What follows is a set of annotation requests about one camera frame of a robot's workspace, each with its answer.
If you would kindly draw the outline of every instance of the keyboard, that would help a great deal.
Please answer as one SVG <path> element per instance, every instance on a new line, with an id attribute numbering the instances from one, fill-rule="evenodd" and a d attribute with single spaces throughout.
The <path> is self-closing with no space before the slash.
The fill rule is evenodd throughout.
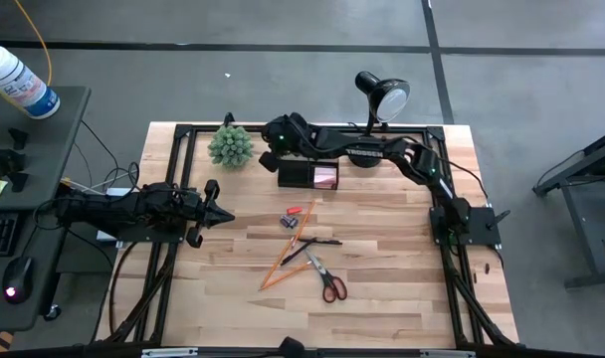
<path id="1" fill-rule="evenodd" d="M 0 212 L 0 257 L 13 255 L 17 237 L 21 231 L 19 221 L 19 213 Z"/>

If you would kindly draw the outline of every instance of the lamp head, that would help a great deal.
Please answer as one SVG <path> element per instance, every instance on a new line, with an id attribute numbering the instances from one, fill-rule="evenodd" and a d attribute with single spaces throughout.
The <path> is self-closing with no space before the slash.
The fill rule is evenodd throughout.
<path id="1" fill-rule="evenodd" d="M 366 94 L 371 115 L 381 123 L 395 118 L 409 101 L 410 88 L 406 81 L 381 80 L 363 71 L 355 77 L 355 85 Z"/>

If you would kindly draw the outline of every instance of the green succulent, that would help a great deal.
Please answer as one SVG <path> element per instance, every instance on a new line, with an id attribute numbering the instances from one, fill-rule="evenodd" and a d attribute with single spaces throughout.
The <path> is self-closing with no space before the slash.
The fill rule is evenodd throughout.
<path id="1" fill-rule="evenodd" d="M 214 133 L 208 149 L 213 164 L 222 164 L 225 168 L 239 168 L 252 157 L 252 137 L 242 126 L 221 126 Z"/>

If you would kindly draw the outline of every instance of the wooden table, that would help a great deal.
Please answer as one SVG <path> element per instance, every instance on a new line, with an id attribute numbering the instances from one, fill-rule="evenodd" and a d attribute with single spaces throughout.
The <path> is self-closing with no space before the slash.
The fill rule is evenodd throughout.
<path id="1" fill-rule="evenodd" d="M 139 184 L 164 181 L 175 124 L 150 123 Z M 480 175 L 470 128 L 444 128 L 450 160 Z M 181 245 L 163 344 L 275 347 L 288 335 L 307 347 L 454 347 L 441 255 L 430 233 L 429 191 L 388 161 L 361 169 L 346 157 L 340 158 L 337 191 L 279 188 L 277 175 L 258 162 L 267 144 L 258 133 L 253 136 L 254 157 L 235 172 L 211 164 L 207 152 L 211 133 L 197 137 L 190 186 L 202 191 L 208 179 L 217 179 L 221 187 L 217 203 L 236 220 L 204 231 L 201 249 Z M 177 182 L 184 155 L 183 147 Z M 453 168 L 453 176 L 458 195 L 472 205 L 485 202 L 470 175 Z M 328 304 L 321 299 L 322 282 L 314 269 L 258 291 L 284 241 L 293 234 L 281 227 L 280 215 L 288 207 L 306 208 L 312 199 L 316 205 L 303 236 L 343 242 L 341 247 L 316 245 L 311 250 L 345 281 L 349 293 L 345 301 Z M 115 293 L 117 324 L 141 295 L 149 251 L 149 245 L 139 245 L 123 265 Z M 498 258 L 486 248 L 469 247 L 468 252 L 478 300 L 503 333 L 516 341 Z M 306 260 L 304 255 L 297 257 L 274 277 Z M 486 264 L 491 268 L 488 274 Z M 468 311 L 461 306 L 465 333 L 471 337 Z M 148 329 L 155 312 L 150 309 Z M 107 301 L 97 339 L 106 336 Z"/>

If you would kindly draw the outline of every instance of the small red object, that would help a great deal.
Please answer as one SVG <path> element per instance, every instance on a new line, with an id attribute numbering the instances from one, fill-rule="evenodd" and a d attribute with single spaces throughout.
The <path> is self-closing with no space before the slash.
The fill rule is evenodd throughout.
<path id="1" fill-rule="evenodd" d="M 287 209 L 287 215 L 293 215 L 293 214 L 297 214 L 303 211 L 303 208 L 301 207 L 293 207 L 293 208 L 289 208 Z"/>

